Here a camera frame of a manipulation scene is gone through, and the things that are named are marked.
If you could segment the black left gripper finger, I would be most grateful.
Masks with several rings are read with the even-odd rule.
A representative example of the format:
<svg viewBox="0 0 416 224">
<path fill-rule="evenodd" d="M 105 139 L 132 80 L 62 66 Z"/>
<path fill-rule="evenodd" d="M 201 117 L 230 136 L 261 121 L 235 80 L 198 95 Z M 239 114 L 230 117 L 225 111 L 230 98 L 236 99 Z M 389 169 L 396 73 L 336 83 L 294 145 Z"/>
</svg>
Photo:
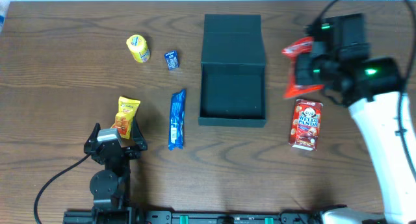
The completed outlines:
<svg viewBox="0 0 416 224">
<path fill-rule="evenodd" d="M 97 144 L 98 133 L 101 130 L 101 126 L 99 123 L 94 125 L 94 129 L 90 136 L 88 137 L 87 141 L 84 144 L 85 149 L 93 149 L 95 144 Z"/>
<path fill-rule="evenodd" d="M 140 151 L 147 151 L 148 145 L 146 140 L 144 139 L 136 118 L 133 118 L 132 127 L 131 127 L 131 138 L 134 141 L 135 145 L 139 148 Z"/>
</svg>

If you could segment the red Hacks candy bag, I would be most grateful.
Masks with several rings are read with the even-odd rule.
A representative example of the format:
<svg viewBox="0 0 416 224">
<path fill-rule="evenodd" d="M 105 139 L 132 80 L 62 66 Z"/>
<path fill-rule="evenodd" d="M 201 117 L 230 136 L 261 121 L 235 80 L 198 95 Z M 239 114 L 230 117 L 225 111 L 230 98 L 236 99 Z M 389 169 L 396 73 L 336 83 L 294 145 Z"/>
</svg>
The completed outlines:
<svg viewBox="0 0 416 224">
<path fill-rule="evenodd" d="M 291 45 L 285 47 L 281 53 L 291 60 L 289 70 L 289 81 L 287 89 L 283 95 L 285 99 L 291 99 L 306 93 L 316 92 L 323 89 L 323 85 L 314 83 L 313 69 L 309 67 L 310 52 L 313 47 L 314 39 L 312 36 L 301 38 Z"/>
</svg>

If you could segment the blue Oreo cookie pack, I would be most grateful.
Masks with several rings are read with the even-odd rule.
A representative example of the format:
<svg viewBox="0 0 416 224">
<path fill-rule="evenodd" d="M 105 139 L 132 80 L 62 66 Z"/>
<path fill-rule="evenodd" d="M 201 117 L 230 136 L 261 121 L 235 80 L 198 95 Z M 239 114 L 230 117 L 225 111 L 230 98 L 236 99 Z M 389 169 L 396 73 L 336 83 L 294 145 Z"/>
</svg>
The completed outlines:
<svg viewBox="0 0 416 224">
<path fill-rule="evenodd" d="M 185 117 L 186 89 L 173 93 L 170 104 L 168 149 L 182 149 L 184 144 L 183 126 Z"/>
</svg>

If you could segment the red Hello Panda box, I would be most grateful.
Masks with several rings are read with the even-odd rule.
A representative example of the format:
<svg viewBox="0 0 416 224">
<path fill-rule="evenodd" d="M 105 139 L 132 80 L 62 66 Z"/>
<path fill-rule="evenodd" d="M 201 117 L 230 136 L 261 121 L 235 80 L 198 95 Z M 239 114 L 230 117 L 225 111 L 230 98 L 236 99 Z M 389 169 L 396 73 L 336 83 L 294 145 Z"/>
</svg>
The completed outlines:
<svg viewBox="0 0 416 224">
<path fill-rule="evenodd" d="M 289 145 L 306 151 L 317 149 L 322 107 L 321 102 L 296 100 L 289 133 Z"/>
</svg>

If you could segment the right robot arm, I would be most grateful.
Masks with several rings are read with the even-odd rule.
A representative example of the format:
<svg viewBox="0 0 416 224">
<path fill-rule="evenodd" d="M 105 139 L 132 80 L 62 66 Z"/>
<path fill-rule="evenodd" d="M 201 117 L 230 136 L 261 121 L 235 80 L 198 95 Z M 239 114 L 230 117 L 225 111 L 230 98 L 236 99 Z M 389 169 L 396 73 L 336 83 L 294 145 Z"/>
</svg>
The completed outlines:
<svg viewBox="0 0 416 224">
<path fill-rule="evenodd" d="M 365 140 L 382 192 L 383 215 L 334 208 L 320 214 L 321 222 L 415 222 L 415 132 L 395 61 L 369 59 L 369 45 L 358 40 L 337 45 L 310 36 L 282 53 L 293 62 L 287 97 L 329 84 L 342 94 L 342 104 Z"/>
</svg>

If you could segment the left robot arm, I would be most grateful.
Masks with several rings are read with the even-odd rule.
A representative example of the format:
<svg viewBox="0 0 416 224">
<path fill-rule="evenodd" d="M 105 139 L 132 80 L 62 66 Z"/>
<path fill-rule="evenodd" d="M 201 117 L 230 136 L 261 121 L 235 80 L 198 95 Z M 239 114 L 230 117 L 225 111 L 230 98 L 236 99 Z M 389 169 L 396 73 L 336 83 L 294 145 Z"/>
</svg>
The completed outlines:
<svg viewBox="0 0 416 224">
<path fill-rule="evenodd" d="M 148 149 L 137 121 L 132 122 L 131 137 L 133 146 L 122 146 L 122 139 L 117 129 L 101 129 L 96 123 L 84 144 L 84 153 L 92 160 L 105 166 L 90 180 L 90 191 L 94 196 L 94 208 L 104 212 L 122 210 L 129 203 L 130 164 Z"/>
</svg>

